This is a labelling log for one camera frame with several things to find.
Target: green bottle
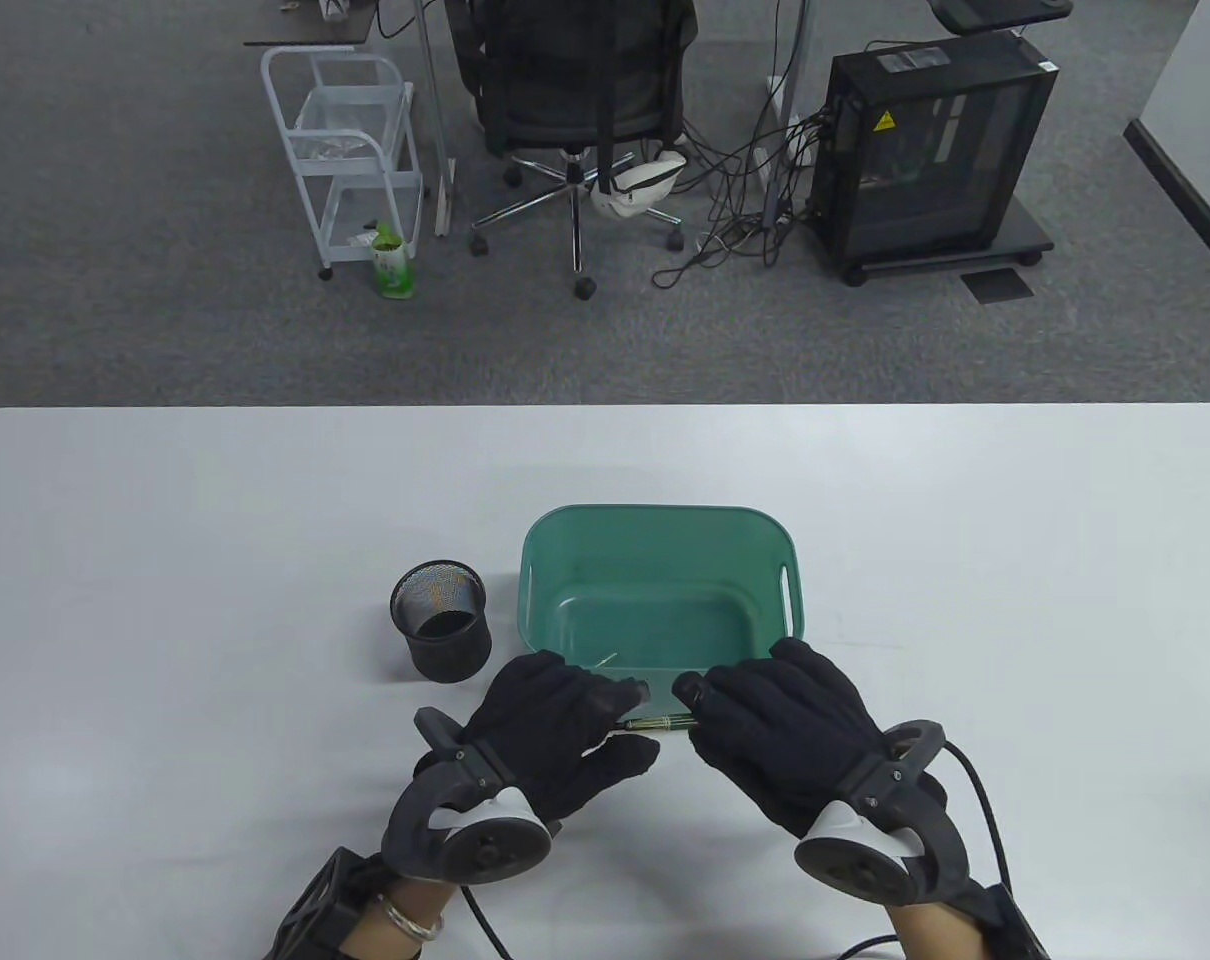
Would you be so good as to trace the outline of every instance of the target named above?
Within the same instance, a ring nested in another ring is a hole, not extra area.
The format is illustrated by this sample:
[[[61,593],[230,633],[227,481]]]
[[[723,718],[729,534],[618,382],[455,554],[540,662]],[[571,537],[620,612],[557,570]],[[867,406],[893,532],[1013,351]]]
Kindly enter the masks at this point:
[[[387,300],[409,300],[414,297],[414,268],[409,263],[403,238],[391,232],[387,224],[380,223],[371,247],[378,293]]]

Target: wrist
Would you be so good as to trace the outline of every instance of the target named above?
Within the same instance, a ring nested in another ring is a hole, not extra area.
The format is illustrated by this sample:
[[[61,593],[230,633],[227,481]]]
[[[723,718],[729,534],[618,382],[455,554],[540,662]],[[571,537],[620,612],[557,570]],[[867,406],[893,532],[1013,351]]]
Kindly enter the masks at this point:
[[[405,878],[396,878],[384,884],[384,887],[367,901],[361,920],[342,942],[340,952],[353,960],[410,960],[422,950],[422,943],[396,925],[378,896],[385,897],[394,904],[396,910],[415,924],[431,929],[436,926],[437,920],[440,920],[440,914],[455,890],[459,887],[450,883],[416,881]]]
[[[885,913],[912,960],[992,960],[979,924],[951,906],[887,906]]]

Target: green plastic basket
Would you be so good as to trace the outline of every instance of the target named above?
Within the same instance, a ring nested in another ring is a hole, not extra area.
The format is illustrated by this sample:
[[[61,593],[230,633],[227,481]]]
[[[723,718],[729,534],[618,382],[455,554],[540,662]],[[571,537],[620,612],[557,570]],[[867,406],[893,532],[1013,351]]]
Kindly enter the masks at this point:
[[[684,671],[765,657],[802,634],[796,548],[755,508],[555,508],[524,541],[517,622],[531,650],[649,682],[652,700],[633,715],[678,712]]]

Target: bracelet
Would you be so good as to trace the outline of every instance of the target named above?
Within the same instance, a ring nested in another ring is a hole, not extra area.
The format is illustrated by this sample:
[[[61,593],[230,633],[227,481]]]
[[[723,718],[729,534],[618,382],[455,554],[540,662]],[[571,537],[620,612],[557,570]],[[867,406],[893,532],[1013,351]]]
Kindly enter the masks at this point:
[[[414,920],[410,920],[401,910],[396,909],[394,902],[387,899],[382,893],[376,893],[375,899],[382,904],[382,912],[387,914],[387,919],[396,924],[396,927],[411,941],[427,943],[440,936],[440,916],[437,916],[436,922],[431,927],[424,927],[421,922],[414,922]]]

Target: desk leg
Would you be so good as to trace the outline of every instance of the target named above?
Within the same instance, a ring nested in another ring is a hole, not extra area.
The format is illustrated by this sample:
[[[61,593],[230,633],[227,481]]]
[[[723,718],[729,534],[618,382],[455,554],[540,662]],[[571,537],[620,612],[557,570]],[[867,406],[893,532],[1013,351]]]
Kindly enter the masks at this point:
[[[436,236],[449,234],[450,214],[454,207],[455,161],[445,149],[445,122],[440,119],[440,91],[436,86],[436,62],[432,45],[427,39],[427,15],[424,0],[414,0],[414,22],[417,23],[417,46],[424,52],[424,69],[427,73],[427,109],[432,115],[432,136],[436,138],[436,162],[440,168],[440,183],[436,186]]]
[[[783,84],[783,102],[779,105],[778,115],[780,119],[779,127],[783,127],[783,137],[788,137],[791,130],[788,125],[791,122],[793,115],[793,100],[796,100],[796,87],[801,82],[801,77],[805,76],[805,62],[809,58],[809,46],[814,44],[814,38],[811,33],[814,31],[814,5],[819,0],[801,0],[801,12],[796,18],[796,58],[793,61],[793,69],[788,70],[786,82]],[[778,195],[782,189],[782,177],[784,176],[784,169],[788,168],[786,153],[780,153],[778,160],[770,165],[770,184],[765,188],[765,215],[761,218],[761,225],[766,230],[773,229],[774,224],[778,223]]]

